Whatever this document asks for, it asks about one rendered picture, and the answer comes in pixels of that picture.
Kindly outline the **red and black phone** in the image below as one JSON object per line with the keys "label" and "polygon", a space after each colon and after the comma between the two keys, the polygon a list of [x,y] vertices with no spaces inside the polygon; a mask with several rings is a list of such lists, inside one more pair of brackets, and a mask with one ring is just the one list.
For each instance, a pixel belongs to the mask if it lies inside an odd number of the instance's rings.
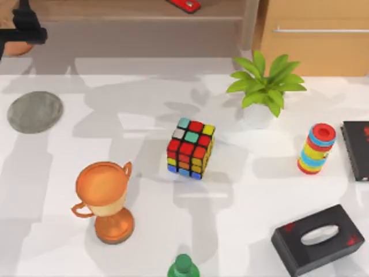
{"label": "red and black phone", "polygon": [[166,0],[166,1],[174,5],[178,9],[186,12],[187,14],[194,14],[201,8],[201,4],[198,0]]}

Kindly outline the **wooden open shelf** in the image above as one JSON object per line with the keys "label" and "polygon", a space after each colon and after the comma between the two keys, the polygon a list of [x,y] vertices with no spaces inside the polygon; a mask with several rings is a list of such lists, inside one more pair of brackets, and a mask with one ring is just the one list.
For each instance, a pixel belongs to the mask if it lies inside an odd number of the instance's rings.
{"label": "wooden open shelf", "polygon": [[[0,0],[0,28],[24,0]],[[166,0],[27,0],[49,38],[33,56],[230,57],[249,50],[259,0],[200,0],[194,14]]]}

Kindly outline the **bronze trophy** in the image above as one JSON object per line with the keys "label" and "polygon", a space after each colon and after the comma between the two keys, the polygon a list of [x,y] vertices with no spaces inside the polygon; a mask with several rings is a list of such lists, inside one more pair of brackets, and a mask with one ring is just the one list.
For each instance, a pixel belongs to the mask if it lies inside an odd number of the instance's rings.
{"label": "bronze trophy", "polygon": [[95,232],[105,244],[119,244],[134,231],[134,217],[125,208],[132,163],[96,162],[80,172],[76,193],[80,203],[71,211],[79,218],[95,217]]}

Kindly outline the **green plant in white pot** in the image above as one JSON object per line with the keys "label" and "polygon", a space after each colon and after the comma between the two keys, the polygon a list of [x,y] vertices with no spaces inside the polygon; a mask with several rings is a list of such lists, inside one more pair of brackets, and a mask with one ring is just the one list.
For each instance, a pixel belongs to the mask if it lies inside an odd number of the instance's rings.
{"label": "green plant in white pot", "polygon": [[306,90],[304,80],[293,71],[299,61],[290,61],[289,55],[275,58],[266,75],[266,60],[255,50],[253,58],[237,57],[234,61],[242,68],[231,74],[235,81],[227,93],[244,93],[241,101],[242,121],[253,128],[265,128],[272,118],[279,117],[284,109],[286,92]]}

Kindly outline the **black book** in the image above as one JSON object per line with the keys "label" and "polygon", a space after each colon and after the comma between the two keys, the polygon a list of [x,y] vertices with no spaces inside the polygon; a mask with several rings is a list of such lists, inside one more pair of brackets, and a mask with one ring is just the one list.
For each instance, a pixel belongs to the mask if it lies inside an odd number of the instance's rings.
{"label": "black book", "polygon": [[369,121],[344,121],[341,133],[355,180],[369,181]]}

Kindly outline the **orange-brown round pot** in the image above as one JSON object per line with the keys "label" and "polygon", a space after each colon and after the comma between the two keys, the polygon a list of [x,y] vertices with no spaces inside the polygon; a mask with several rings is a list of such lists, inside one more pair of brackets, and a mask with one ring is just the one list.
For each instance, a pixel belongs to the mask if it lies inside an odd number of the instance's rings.
{"label": "orange-brown round pot", "polygon": [[33,45],[26,42],[7,42],[5,43],[4,54],[6,56],[24,55],[33,49]]}

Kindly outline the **multicoloured puzzle cube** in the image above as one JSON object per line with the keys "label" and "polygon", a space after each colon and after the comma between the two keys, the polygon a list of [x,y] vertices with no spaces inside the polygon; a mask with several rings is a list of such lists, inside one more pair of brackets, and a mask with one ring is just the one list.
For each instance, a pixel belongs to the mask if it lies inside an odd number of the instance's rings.
{"label": "multicoloured puzzle cube", "polygon": [[181,118],[167,146],[167,169],[201,180],[214,146],[216,128],[210,124]]}

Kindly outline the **grey round coaster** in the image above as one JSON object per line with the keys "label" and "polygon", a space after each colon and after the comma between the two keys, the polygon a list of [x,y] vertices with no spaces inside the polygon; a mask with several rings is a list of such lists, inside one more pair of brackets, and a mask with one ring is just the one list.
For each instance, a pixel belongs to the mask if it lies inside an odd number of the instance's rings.
{"label": "grey round coaster", "polygon": [[57,95],[33,91],[20,96],[9,106],[7,120],[20,133],[37,134],[53,127],[63,112],[63,102]]}

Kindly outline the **black tissue box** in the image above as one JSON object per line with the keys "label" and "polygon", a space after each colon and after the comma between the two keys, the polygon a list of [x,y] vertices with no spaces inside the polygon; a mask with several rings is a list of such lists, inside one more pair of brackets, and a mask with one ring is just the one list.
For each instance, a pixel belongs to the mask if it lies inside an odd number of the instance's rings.
{"label": "black tissue box", "polygon": [[340,204],[275,229],[272,244],[291,277],[357,251],[365,242]]}

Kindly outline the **stack of coloured rings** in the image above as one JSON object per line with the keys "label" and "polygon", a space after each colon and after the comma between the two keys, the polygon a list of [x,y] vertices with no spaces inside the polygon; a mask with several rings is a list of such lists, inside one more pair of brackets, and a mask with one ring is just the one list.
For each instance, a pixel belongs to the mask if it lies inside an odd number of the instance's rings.
{"label": "stack of coloured rings", "polygon": [[311,127],[297,161],[301,172],[318,174],[336,141],[334,127],[327,123],[317,123]]}

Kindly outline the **green bottle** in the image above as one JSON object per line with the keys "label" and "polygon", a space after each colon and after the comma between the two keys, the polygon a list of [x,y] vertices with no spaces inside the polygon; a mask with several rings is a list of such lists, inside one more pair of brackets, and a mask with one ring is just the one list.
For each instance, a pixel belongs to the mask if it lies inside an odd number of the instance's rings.
{"label": "green bottle", "polygon": [[169,267],[167,277],[200,277],[198,267],[187,254],[177,255],[174,263]]}

